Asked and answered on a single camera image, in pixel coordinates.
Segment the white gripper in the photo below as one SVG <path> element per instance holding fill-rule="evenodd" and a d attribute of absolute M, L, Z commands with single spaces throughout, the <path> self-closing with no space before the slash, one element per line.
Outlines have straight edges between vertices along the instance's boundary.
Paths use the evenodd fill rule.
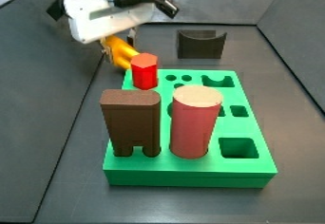
<path fill-rule="evenodd" d="M 109 0 L 63 0 L 74 39 L 89 44 L 130 29 L 127 43 L 135 47 L 138 28 L 148 23 L 154 14 L 153 4 L 139 4 L 126 9 Z"/>

